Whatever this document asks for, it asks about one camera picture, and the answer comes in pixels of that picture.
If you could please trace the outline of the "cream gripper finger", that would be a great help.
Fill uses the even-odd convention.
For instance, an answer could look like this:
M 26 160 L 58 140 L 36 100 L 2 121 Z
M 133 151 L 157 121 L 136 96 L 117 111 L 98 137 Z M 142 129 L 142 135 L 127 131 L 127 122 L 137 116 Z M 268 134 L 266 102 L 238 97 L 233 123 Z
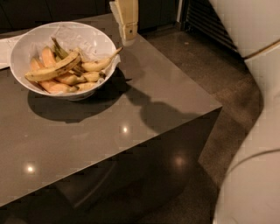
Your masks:
M 131 46 L 137 37 L 138 0 L 112 0 L 110 9 L 119 25 L 123 46 Z

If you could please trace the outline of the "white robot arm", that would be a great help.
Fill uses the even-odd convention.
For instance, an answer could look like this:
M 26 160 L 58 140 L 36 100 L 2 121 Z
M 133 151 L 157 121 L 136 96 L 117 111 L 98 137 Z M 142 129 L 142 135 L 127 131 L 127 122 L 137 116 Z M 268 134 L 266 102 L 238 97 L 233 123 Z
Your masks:
M 262 97 L 236 152 L 213 224 L 280 224 L 280 0 L 209 0 Z

